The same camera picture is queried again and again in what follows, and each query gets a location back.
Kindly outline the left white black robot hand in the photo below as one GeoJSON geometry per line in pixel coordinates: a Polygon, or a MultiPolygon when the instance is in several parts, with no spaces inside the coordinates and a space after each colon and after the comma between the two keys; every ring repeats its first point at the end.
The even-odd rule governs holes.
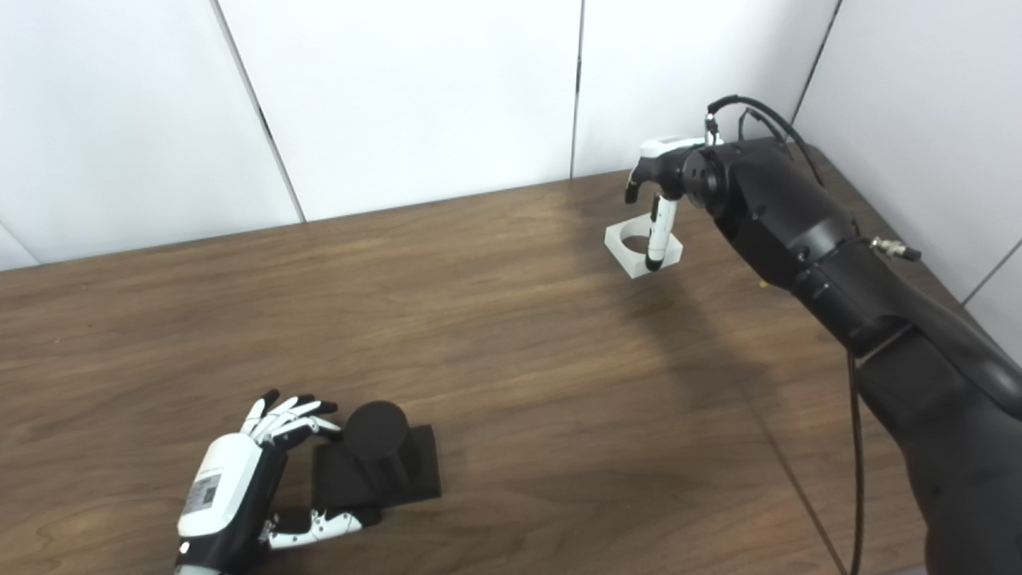
{"type": "Polygon", "coordinates": [[[176,522],[176,574],[249,574],[270,552],[316,545],[382,521],[378,507],[271,510],[288,452],[314,436],[343,436],[326,418],[336,404],[314,395],[279,397],[267,391],[239,430],[208,445],[176,522]]]}

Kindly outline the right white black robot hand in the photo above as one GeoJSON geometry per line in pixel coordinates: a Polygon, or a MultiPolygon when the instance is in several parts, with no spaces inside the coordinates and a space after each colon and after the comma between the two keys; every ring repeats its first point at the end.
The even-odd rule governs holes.
{"type": "Polygon", "coordinates": [[[632,167],[625,186],[625,203],[634,204],[643,184],[660,186],[651,208],[645,266],[657,272],[667,258],[678,203],[686,193],[685,161],[697,147],[705,145],[702,137],[671,136],[645,141],[640,146],[639,159],[632,167]]]}

